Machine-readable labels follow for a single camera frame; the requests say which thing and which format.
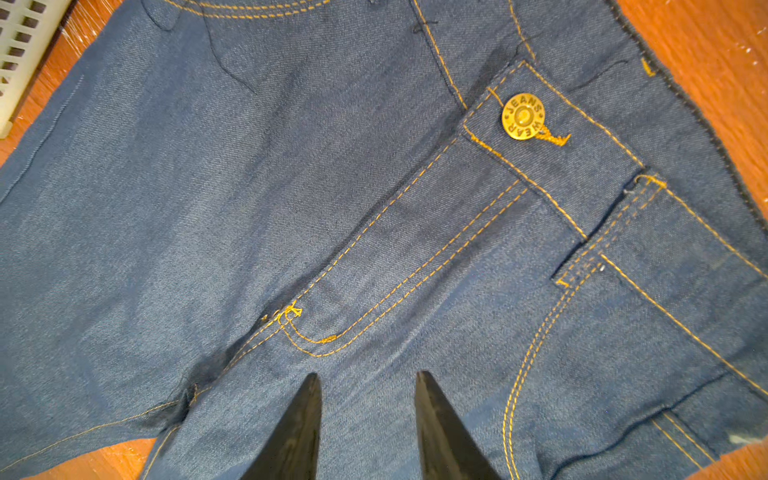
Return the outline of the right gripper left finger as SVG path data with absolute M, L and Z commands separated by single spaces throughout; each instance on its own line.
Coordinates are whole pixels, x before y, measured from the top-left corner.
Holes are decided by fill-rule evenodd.
M 315 479 L 321 419 L 321 382 L 310 373 L 241 479 Z

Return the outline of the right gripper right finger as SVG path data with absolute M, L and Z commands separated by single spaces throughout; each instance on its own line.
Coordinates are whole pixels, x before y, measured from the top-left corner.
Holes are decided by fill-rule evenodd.
M 414 395 L 423 479 L 499 479 L 433 375 L 420 371 Z

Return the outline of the blue denim jeans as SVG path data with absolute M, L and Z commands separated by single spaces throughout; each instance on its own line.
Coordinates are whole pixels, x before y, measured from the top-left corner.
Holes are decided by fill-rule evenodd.
M 1 169 L 1 475 L 137 438 L 420 473 L 431 372 L 513 479 L 767 434 L 767 225 L 613 1 L 126 1 Z

